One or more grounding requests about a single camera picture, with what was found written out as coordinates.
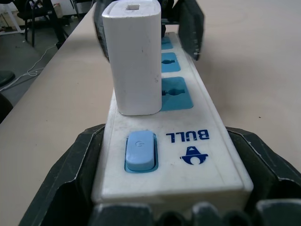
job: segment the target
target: chair leg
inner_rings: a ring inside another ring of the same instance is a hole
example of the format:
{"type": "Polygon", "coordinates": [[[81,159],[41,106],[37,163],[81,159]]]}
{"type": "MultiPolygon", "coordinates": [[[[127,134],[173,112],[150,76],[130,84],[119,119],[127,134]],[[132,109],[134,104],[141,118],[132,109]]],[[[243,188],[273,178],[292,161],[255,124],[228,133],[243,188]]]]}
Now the chair leg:
{"type": "Polygon", "coordinates": [[[73,1],[73,4],[74,4],[74,8],[75,8],[75,11],[76,11],[76,14],[77,14],[77,18],[79,19],[79,9],[77,8],[76,2],[73,1]]]}
{"type": "Polygon", "coordinates": [[[25,20],[25,41],[27,41],[27,33],[28,33],[27,29],[28,29],[28,22],[27,20],[25,20]]]}
{"type": "Polygon", "coordinates": [[[34,17],[32,17],[32,47],[34,47],[34,17]]]}

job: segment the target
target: floor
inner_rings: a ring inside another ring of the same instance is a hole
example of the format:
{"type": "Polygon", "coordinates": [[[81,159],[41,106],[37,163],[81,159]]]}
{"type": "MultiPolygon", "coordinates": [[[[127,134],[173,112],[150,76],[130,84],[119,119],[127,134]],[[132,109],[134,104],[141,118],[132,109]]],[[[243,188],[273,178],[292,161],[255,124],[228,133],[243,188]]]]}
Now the floor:
{"type": "MultiPolygon", "coordinates": [[[[70,25],[63,28],[71,34],[78,24],[77,18],[70,19],[70,25]]],[[[28,35],[28,40],[31,40],[31,33],[29,32],[28,35]]],[[[25,42],[23,34],[2,35],[0,36],[0,70],[13,71],[17,78],[26,73],[42,57],[45,50],[56,43],[57,38],[52,28],[40,28],[35,31],[34,48],[30,43],[25,42]]],[[[35,68],[45,67],[56,52],[57,48],[48,50],[35,68]]],[[[35,79],[36,77],[24,76],[7,90],[2,91],[2,94],[15,106],[35,79]]]]}

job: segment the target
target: light blue switch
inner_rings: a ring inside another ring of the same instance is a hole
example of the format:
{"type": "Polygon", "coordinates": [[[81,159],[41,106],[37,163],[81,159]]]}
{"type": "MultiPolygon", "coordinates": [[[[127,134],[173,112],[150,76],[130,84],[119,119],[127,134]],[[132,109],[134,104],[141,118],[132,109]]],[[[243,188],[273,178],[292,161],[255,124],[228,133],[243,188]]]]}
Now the light blue switch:
{"type": "Polygon", "coordinates": [[[129,170],[146,171],[155,166],[154,134],[151,131],[135,131],[128,136],[126,164],[129,170]]]}

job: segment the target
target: beige table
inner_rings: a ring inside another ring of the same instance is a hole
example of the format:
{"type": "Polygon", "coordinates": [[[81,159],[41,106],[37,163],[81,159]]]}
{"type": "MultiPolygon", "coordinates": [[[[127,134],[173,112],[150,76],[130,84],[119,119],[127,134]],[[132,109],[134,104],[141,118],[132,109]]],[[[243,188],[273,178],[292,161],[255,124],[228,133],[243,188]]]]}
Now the beige table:
{"type": "MultiPolygon", "coordinates": [[[[258,134],[301,170],[301,3],[199,0],[196,67],[226,126],[258,134]]],[[[17,225],[51,166],[105,123],[111,71],[90,11],[0,125],[0,225],[17,225]]]]}

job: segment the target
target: power strip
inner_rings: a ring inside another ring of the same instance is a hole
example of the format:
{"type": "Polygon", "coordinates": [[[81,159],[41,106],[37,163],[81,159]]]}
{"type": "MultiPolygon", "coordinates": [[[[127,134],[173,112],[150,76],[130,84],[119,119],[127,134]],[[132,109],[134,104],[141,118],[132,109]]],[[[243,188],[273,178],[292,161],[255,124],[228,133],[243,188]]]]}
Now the power strip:
{"type": "Polygon", "coordinates": [[[252,181],[175,33],[162,40],[162,62],[162,84],[166,78],[180,77],[186,86],[176,84],[174,89],[163,90],[162,109],[171,98],[179,103],[185,95],[192,104],[184,109],[176,104],[181,110],[167,108],[153,115],[125,116],[118,112],[113,93],[93,202],[148,203],[156,217],[167,210],[188,216],[192,205],[200,201],[212,203],[221,212],[243,209],[252,181]],[[132,173],[125,168],[127,139],[140,130],[150,130],[156,136],[157,165],[155,170],[132,173]]]}

